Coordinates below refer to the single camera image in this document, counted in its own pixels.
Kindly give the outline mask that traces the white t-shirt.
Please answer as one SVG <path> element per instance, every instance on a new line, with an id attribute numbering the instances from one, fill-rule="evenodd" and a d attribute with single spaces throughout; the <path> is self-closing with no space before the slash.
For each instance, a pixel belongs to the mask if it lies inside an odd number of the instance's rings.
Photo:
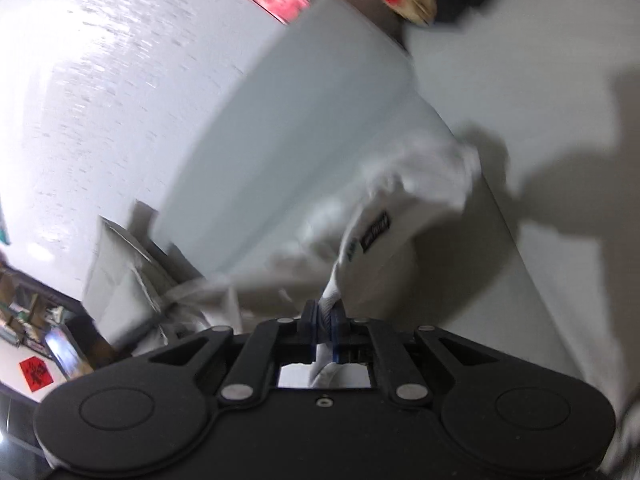
<path id="1" fill-rule="evenodd" d="M 332 307 L 343 306 L 352 318 L 386 318 L 411 281 L 413 240 L 458 218 L 479 176 L 474 146 L 425 131 L 408 134 L 311 209 L 294 240 L 262 268 L 193 280 L 168 297 L 237 330 L 260 318 L 296 315 L 315 299 L 320 341 L 307 384 L 351 385 L 354 374 L 332 361 Z"/>

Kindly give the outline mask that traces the grey throw pillow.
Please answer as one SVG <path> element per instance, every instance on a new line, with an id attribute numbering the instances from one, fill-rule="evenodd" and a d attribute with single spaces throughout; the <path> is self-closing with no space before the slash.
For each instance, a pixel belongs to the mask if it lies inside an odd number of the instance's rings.
<path id="1" fill-rule="evenodd" d="M 168 297 L 178 282 L 119 224 L 101 218 L 82 306 L 114 350 L 137 356 L 209 328 Z"/>

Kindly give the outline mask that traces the grey sofa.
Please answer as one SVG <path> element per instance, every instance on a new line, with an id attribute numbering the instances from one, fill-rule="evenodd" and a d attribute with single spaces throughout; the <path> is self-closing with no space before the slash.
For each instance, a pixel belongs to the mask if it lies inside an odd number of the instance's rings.
<path id="1" fill-rule="evenodd" d="M 246 332 L 341 301 L 577 376 L 637 478 L 639 0 L 391 20 L 314 0 L 227 96 L 152 226 L 175 297 Z"/>

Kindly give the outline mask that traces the red paper wall decoration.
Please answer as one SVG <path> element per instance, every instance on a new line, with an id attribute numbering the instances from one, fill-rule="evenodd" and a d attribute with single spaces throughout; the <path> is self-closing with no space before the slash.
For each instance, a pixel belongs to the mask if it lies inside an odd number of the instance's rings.
<path id="1" fill-rule="evenodd" d="M 31 356 L 22 361 L 20 369 L 31 392 L 39 391 L 54 383 L 46 362 L 38 358 L 38 356 Z"/>

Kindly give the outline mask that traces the bookshelf with items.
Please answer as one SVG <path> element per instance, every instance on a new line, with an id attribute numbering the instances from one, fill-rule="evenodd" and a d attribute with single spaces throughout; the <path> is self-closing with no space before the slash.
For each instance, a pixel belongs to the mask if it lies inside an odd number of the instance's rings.
<path id="1" fill-rule="evenodd" d="M 67 379 L 97 370 L 93 319 L 75 299 L 1 268 L 1 338 L 55 362 Z"/>

